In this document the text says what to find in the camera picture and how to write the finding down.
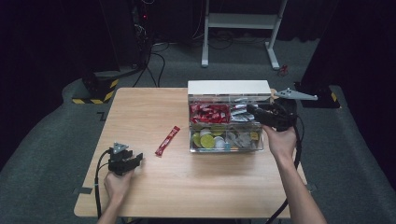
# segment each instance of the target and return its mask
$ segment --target human hand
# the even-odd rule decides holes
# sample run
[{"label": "human hand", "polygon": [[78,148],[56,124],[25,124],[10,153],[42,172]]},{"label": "human hand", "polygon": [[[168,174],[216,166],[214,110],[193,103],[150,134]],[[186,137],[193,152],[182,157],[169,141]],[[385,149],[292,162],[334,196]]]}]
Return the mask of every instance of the human hand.
[{"label": "human hand", "polygon": [[107,173],[105,177],[105,187],[111,203],[121,204],[123,202],[131,186],[131,178],[133,175],[134,170],[124,175],[116,175],[110,171]]},{"label": "human hand", "polygon": [[289,127],[285,132],[277,132],[273,128],[262,125],[268,134],[268,143],[271,153],[277,161],[282,159],[292,159],[293,150],[296,146],[296,133],[293,127]]}]

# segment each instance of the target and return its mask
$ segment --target storage box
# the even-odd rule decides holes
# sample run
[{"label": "storage box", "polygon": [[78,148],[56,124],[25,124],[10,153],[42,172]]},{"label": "storage box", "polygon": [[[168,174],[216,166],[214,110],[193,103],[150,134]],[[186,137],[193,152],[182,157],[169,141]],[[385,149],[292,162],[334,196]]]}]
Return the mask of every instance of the storage box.
[{"label": "storage box", "polygon": [[191,152],[263,150],[262,126],[247,105],[269,104],[266,80],[189,81]]}]

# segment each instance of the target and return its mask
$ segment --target gray floor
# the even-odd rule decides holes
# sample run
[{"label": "gray floor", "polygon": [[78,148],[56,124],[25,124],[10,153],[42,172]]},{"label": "gray floor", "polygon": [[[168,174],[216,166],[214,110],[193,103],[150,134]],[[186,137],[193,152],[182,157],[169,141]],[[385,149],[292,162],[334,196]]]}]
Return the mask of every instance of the gray floor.
[{"label": "gray floor", "polygon": [[[276,41],[277,58],[289,67],[285,77],[271,68],[262,42],[210,49],[207,68],[201,67],[201,48],[172,44],[153,50],[166,61],[161,87],[187,87],[188,80],[200,79],[265,79],[281,91],[301,80],[317,43]],[[162,65],[160,57],[151,56],[148,66],[155,78]],[[137,77],[122,77],[117,88],[132,87]],[[74,190],[82,185],[104,126],[98,112],[106,115],[111,101],[74,105],[79,83],[64,88],[64,104],[37,123],[0,174],[0,223],[95,222],[74,215]],[[154,87],[148,72],[136,87]],[[317,188],[312,194],[329,223],[396,223],[395,192],[362,139],[342,90],[331,89],[342,108],[298,108],[305,125],[302,165],[309,185]]]}]

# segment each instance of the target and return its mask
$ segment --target table top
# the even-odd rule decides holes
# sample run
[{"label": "table top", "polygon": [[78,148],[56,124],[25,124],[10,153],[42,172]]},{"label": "table top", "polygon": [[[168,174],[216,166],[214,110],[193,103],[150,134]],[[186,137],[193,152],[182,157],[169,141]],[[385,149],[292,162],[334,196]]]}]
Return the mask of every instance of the table top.
[{"label": "table top", "polygon": [[[177,126],[180,131],[163,152],[156,149]],[[144,153],[135,169],[122,217],[270,217],[286,199],[276,162],[264,134],[264,150],[244,153],[191,153],[187,88],[120,88],[85,177],[93,188],[97,162],[114,142]],[[107,203],[99,172],[102,208]],[[305,181],[302,167],[299,174]],[[79,217],[96,217],[94,192],[79,194]],[[279,217],[290,217],[287,207]]]}]

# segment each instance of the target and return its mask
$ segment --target white metal stand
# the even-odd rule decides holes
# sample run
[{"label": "white metal stand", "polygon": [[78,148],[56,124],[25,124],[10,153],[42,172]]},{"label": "white metal stand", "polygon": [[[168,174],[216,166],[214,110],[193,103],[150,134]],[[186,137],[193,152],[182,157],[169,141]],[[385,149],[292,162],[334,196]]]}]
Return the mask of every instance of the white metal stand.
[{"label": "white metal stand", "polygon": [[258,14],[231,14],[231,13],[209,13],[209,0],[206,0],[205,10],[205,36],[202,50],[202,67],[209,66],[208,33],[209,27],[222,28],[245,28],[245,29],[264,29],[273,30],[270,42],[265,42],[265,48],[271,61],[273,69],[279,69],[274,53],[274,43],[276,35],[282,22],[283,12],[285,11],[288,0],[281,0],[280,10],[276,15]]}]

